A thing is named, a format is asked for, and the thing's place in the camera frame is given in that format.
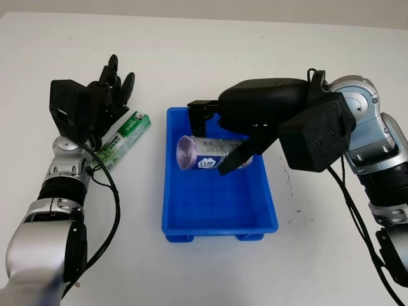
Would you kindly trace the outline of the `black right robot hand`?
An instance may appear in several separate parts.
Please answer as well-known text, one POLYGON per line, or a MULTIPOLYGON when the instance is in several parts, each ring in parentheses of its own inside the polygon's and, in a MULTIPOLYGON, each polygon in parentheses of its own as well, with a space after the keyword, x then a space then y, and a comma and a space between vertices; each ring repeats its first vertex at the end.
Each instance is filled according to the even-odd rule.
POLYGON ((247 136, 218 166, 219 173, 226 175, 276 141, 279 126, 306 108, 309 87, 310 82, 297 78, 245 80, 216 100, 188 103, 191 132, 206 137, 206 122, 217 114, 221 128, 247 136))

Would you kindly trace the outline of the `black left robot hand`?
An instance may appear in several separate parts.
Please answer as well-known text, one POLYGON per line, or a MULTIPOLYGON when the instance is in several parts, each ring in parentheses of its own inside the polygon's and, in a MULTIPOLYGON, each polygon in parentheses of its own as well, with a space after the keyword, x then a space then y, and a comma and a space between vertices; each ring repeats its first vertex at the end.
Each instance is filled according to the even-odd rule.
POLYGON ((87 86, 91 105, 86 116, 85 138, 95 151, 102 147, 102 138, 109 129, 129 111, 128 101, 135 84, 135 74, 130 72, 122 80, 117 74, 118 66, 118 57, 111 55, 99 79, 87 86))

